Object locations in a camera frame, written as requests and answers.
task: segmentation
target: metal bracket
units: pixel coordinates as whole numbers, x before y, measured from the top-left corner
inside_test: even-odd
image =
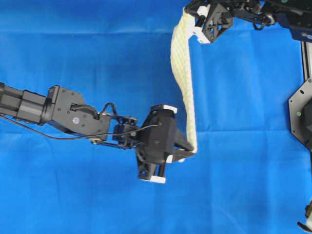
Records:
[[[304,139],[300,130],[300,117],[303,107],[311,98],[312,80],[308,79],[288,100],[292,134],[304,145],[306,139]]]

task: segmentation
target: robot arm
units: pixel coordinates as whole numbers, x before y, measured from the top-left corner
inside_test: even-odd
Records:
[[[295,40],[312,42],[310,0],[193,0],[185,12],[197,18],[194,34],[203,43],[213,43],[233,25],[233,18],[253,23],[255,30],[279,23],[289,28]]]
[[[112,114],[106,111],[109,106],[112,106]],[[45,97],[0,83],[0,118],[50,139],[88,139],[95,145],[134,148],[139,168],[138,177],[151,182],[165,183],[166,163],[194,155],[193,146],[177,128],[176,112],[175,107],[163,104],[154,106],[143,125],[138,127],[136,118],[117,115],[114,104],[107,103],[101,112],[97,112],[95,108],[85,104],[80,93],[61,86],[51,87]],[[113,133],[108,133],[112,120],[117,125]],[[75,137],[48,136],[20,121],[37,125],[49,124]],[[113,136],[112,140],[116,143],[107,142],[108,136]]]

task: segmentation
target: wire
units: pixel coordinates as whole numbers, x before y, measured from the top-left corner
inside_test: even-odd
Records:
[[[102,113],[106,111],[106,109],[111,106],[112,107],[112,111],[114,113],[114,115],[116,116],[117,115],[117,111],[116,111],[116,108],[115,108],[115,105],[112,103],[112,102],[108,102],[105,104],[103,110],[102,110]]]
[[[158,127],[158,125],[154,124],[154,125],[148,125],[148,126],[145,126],[145,127],[142,127],[142,128],[139,128],[139,129],[136,129],[136,130],[133,130],[133,131],[129,131],[129,132],[125,132],[125,133],[102,133],[102,134],[95,134],[95,135],[87,135],[87,136],[78,136],[78,137],[70,137],[70,138],[61,138],[61,137],[53,137],[53,136],[49,136],[47,134],[44,134],[42,132],[39,132],[33,128],[30,128],[24,124],[21,124],[21,123],[18,123],[10,118],[7,118],[3,115],[0,115],[0,118],[8,121],[8,122],[11,122],[13,124],[16,124],[20,127],[23,127],[23,128],[26,128],[34,133],[37,133],[41,136],[44,136],[44,137],[47,137],[49,139],[52,139],[52,140],[80,140],[80,139],[86,139],[86,138],[90,138],[90,137],[101,137],[101,136],[123,136],[123,135],[127,135],[127,134],[130,134],[130,133],[136,133],[136,132],[139,132],[139,131],[142,131],[144,129],[147,129],[147,128],[151,128],[151,127]]]
[[[260,27],[258,27],[255,23],[253,23],[253,28],[254,28],[256,31],[261,31],[262,29],[264,29],[265,26],[266,26],[265,23],[261,24]]]
[[[105,106],[103,107],[102,112],[101,112],[100,114],[104,113],[104,112],[106,111],[106,109],[107,109],[109,106],[112,107],[112,111],[113,111],[114,116],[117,116],[117,111],[116,111],[115,104],[113,104],[112,102],[106,103]]]

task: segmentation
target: blue backdrop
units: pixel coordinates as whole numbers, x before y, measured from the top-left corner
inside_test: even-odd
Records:
[[[2,0],[0,80],[45,95],[58,84],[98,110],[142,123],[179,108],[173,27],[188,0]],[[287,99],[303,83],[300,43],[279,26],[190,40],[198,154],[167,184],[137,179],[133,151],[52,141],[0,121],[0,227],[6,234],[300,233],[309,152],[290,134]],[[49,126],[37,127],[64,137]]]

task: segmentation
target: cloth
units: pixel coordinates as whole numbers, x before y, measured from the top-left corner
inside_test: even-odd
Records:
[[[171,67],[183,96],[187,113],[187,140],[193,145],[193,152],[197,152],[197,136],[195,122],[195,108],[192,82],[192,69],[189,48],[189,38],[193,35],[195,18],[183,10],[179,24],[174,28],[171,41]]]

